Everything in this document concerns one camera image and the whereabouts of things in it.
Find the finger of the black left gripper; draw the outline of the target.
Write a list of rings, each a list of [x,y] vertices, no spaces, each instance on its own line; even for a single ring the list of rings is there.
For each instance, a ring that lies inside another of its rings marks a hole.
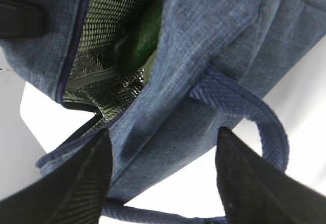
[[[1,38],[40,38],[48,29],[45,0],[1,0]]]

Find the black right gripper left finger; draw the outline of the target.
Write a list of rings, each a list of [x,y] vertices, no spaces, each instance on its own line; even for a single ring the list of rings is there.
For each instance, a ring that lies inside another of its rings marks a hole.
[[[1,223],[98,223],[112,175],[112,146],[100,130],[69,160],[1,201]]]

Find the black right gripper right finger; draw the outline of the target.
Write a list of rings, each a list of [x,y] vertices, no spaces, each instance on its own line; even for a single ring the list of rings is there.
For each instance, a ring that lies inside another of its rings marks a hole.
[[[325,196],[275,168],[227,127],[218,132],[215,165],[228,223],[325,223]]]

